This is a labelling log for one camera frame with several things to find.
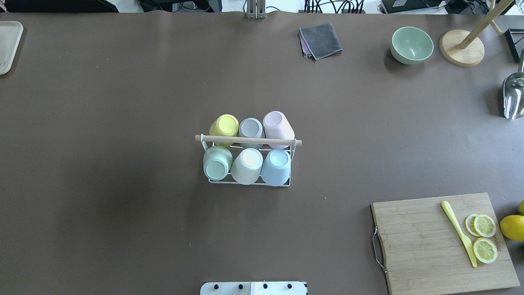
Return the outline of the pink cup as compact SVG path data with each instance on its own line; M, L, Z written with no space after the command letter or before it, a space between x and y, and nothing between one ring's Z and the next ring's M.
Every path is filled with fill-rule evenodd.
M295 132L287 120L286 116L280 111L267 113L262 121L264 136L269 139L293 140Z

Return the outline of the mint green cup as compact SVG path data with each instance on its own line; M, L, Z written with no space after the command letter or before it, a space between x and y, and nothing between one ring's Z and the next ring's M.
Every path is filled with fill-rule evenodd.
M203 157L203 172L212 181L221 181L229 173L233 156L229 149L215 145L208 148Z

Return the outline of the grey cup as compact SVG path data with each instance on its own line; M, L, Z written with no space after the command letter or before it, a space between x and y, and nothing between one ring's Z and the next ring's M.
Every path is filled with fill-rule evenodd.
M266 138L262 123L255 118L246 118L239 124L238 136L244 138Z

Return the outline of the light blue cup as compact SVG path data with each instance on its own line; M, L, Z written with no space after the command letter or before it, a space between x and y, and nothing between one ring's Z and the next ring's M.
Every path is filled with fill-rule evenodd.
M284 185L291 174L291 157L285 150L270 151L260 172L263 182L270 186Z

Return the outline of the white cup holder rack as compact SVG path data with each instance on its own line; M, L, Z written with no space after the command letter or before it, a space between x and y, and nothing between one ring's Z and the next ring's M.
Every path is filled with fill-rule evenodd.
M298 139L197 134L204 149L203 172L212 184L289 187Z

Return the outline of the yellow cup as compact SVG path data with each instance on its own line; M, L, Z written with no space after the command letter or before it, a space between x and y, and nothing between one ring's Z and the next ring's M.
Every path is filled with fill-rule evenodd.
M209 135L237 137L238 128L238 120L233 115L223 114L212 123L209 130Z

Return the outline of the purple cloth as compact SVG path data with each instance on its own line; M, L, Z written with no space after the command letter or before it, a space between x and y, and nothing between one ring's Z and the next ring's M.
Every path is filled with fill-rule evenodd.
M309 50L309 47L306 44L305 40L303 39L302 35L299 33L298 36L299 36L299 41L300 41L301 50L303 52L303 56L305 58L312 58L312 54Z

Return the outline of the grey cloth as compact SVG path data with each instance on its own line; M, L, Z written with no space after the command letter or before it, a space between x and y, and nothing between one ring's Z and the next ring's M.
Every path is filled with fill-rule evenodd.
M305 40L314 60L341 53L343 48L335 32L333 23L313 27L301 27L299 33Z

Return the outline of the yellow plastic knife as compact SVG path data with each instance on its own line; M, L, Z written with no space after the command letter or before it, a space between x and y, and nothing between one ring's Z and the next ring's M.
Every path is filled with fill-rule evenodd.
M447 218L450 220L451 224L453 225L455 231L457 232L457 235L460 237L460 240L462 241L462 244L467 252L467 255L469 257L470 263L472 267L477 267L477 257L475 256L473 252L473 243L471 242L470 238L464 234L462 231L462 228L460 227L460 224L456 218L456 215L450 205L450 203L446 200L444 200L441 204L442 209L444 210L444 213L447 215Z

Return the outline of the wooden cutting board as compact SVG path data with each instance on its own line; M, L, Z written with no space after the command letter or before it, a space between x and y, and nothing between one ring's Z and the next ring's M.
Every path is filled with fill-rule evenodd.
M449 202L464 234L472 213L494 221L487 193L392 200L372 204L391 295L446 295L519 287L505 239L491 237L498 252L494 263L473 267L441 204Z

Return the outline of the wooden mug tree stand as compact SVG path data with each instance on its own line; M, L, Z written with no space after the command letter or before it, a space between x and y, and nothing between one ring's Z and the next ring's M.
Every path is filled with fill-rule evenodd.
M442 35L438 45L444 58L461 67L478 65L485 54L485 47L479 39L480 33L488 25L494 24L494 20L513 3L514 0L501 0L471 32L454 29Z

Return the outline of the lemon slice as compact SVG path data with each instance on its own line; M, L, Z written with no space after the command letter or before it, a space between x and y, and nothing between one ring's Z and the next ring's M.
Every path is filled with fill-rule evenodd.
M479 237L474 241L473 253L481 263L485 264L494 263L498 257L495 243L485 237Z
M471 214L465 218L466 230L475 237L490 238L496 233L494 220L486 214Z

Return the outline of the cream tray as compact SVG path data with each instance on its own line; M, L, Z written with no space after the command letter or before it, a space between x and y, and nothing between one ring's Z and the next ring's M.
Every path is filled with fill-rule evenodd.
M11 69L23 31L20 22L0 22L0 75Z

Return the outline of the aluminium frame post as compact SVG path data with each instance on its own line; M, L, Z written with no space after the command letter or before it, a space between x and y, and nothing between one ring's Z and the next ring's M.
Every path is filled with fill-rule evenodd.
M266 18L266 0L247 0L246 17L248 19Z

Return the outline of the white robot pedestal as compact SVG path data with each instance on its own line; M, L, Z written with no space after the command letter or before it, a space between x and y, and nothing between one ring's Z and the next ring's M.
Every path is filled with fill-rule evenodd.
M206 282L201 295L307 295L307 283L301 281Z

